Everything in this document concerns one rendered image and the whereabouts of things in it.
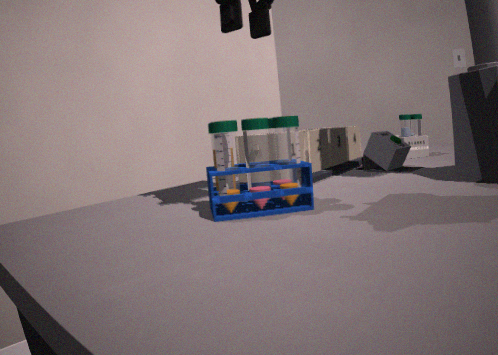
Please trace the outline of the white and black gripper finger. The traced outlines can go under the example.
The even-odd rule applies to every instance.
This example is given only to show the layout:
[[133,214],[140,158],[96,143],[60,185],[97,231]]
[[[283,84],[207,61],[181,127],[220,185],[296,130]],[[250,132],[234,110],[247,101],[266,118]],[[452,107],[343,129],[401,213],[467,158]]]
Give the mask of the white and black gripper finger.
[[220,4],[221,32],[229,33],[243,27],[241,0],[215,0]]
[[271,35],[269,9],[274,0],[248,0],[251,11],[249,13],[250,36],[257,39]]

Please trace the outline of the white tube rack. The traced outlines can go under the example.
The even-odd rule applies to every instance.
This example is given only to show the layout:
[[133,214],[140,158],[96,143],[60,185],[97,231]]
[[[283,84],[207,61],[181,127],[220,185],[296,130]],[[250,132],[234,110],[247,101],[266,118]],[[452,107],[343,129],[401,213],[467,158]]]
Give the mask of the white tube rack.
[[395,136],[403,139],[411,146],[406,159],[429,157],[429,142],[427,135],[411,137],[401,137],[401,135]]

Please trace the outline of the blue tube rack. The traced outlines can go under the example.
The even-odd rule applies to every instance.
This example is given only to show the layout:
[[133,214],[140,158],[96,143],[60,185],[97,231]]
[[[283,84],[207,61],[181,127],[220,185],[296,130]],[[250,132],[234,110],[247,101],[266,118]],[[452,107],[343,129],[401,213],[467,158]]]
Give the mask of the blue tube rack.
[[[293,213],[300,211],[312,210],[314,205],[313,199],[313,180],[312,171],[308,162],[301,161],[298,164],[292,165],[278,165],[278,163],[271,163],[270,166],[262,168],[247,168],[246,163],[238,164],[239,169],[232,171],[216,171],[214,166],[206,167],[207,180],[211,196],[212,191],[212,207],[214,222],[237,220],[245,218],[254,218],[270,215],[278,215],[285,213]],[[281,189],[279,185],[274,185],[271,181],[271,191],[253,192],[248,191],[248,184],[240,184],[240,193],[235,195],[225,195],[218,196],[218,191],[216,187],[213,187],[212,176],[222,176],[222,175],[232,175],[232,174],[242,174],[242,173],[252,173],[261,171],[271,171],[271,170],[281,170],[281,169],[291,169],[301,167],[301,181],[302,187]],[[209,178],[210,177],[210,178]],[[308,194],[305,194],[308,193]],[[289,205],[285,200],[281,200],[280,196],[289,196],[300,194],[294,205]],[[275,197],[275,198],[272,198]],[[259,209],[257,205],[252,201],[255,199],[270,198],[266,207],[264,209]],[[249,200],[249,201],[246,201]],[[218,203],[228,203],[237,202],[234,212],[228,212],[222,204]]]

